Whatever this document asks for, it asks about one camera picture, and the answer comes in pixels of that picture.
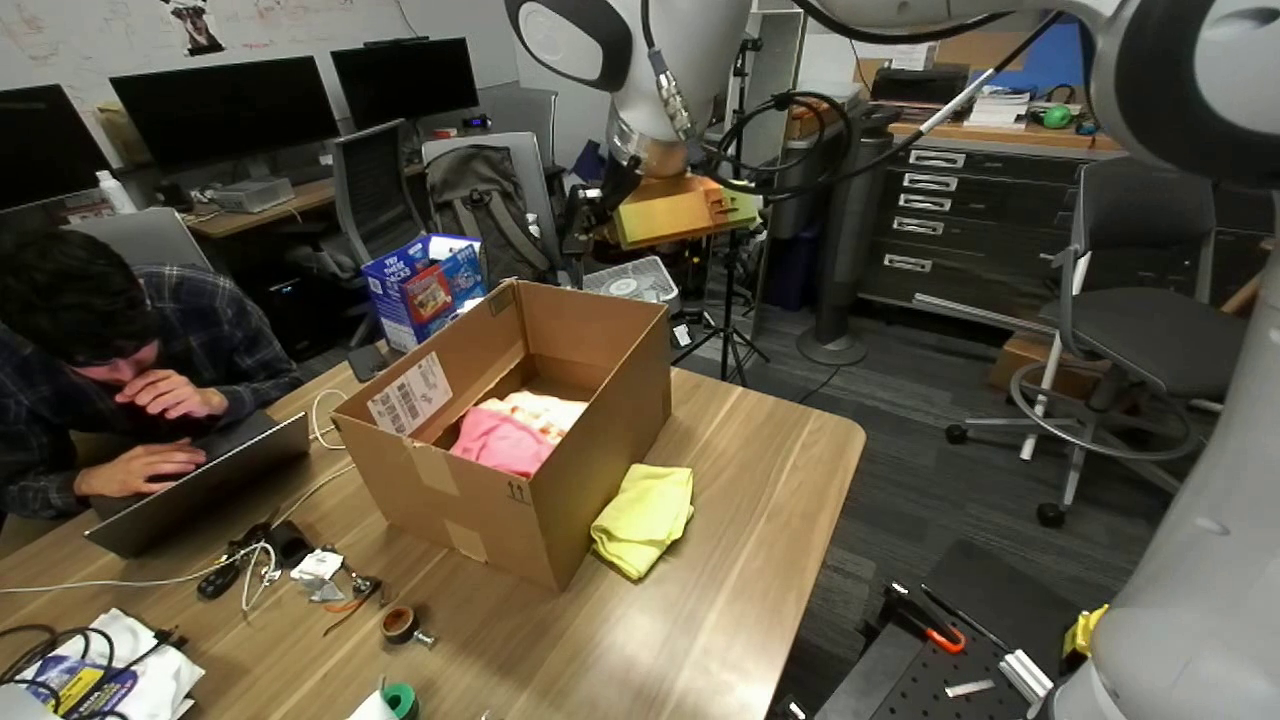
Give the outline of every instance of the laptop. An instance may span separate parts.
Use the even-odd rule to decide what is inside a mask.
[[[98,506],[104,520],[93,523],[83,541],[117,556],[141,556],[157,549],[157,541],[218,515],[225,499],[240,495],[243,487],[272,485],[286,478],[282,470],[289,462],[309,458],[309,411],[295,411],[282,423],[258,411],[243,423],[197,446],[207,452],[197,471],[171,481],[171,487],[157,495]]]

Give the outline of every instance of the person's hand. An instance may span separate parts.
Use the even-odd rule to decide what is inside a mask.
[[[135,446],[107,466],[83,470],[73,485],[76,495],[157,495],[170,481],[188,478],[204,466],[204,449],[179,446]]]
[[[197,390],[184,374],[147,370],[132,385],[117,394],[117,406],[135,406],[147,417],[179,421],[179,417],[221,417],[228,411],[228,395],[221,390]]]

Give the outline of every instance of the pink cloth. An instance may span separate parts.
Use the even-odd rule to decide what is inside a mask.
[[[521,421],[487,410],[474,410],[466,417],[466,428],[453,446],[453,458],[466,458],[474,466],[512,471],[512,478],[538,478],[558,446],[550,446],[541,434],[525,428]]]

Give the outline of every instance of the person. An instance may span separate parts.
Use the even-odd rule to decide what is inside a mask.
[[[165,494],[204,466],[192,440],[295,385],[234,279],[188,266],[132,273],[68,227],[0,238],[0,520]],[[126,452],[83,462],[104,440]]]

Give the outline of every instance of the cardboard box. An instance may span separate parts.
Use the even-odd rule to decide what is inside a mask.
[[[1004,394],[1011,374],[1022,374],[1025,364],[1044,364],[1044,359],[1047,359],[1044,335],[1011,334],[989,374],[989,385]],[[1105,377],[1105,364],[1063,359],[1055,374],[1055,394],[1085,402],[1102,377]]]
[[[411,352],[486,299],[481,246],[466,238],[417,238],[368,261],[365,285],[387,343]]]
[[[588,402],[550,466],[525,481],[448,458],[459,417],[518,390]],[[662,303],[512,279],[350,395],[335,428],[387,523],[563,590],[667,417]]]

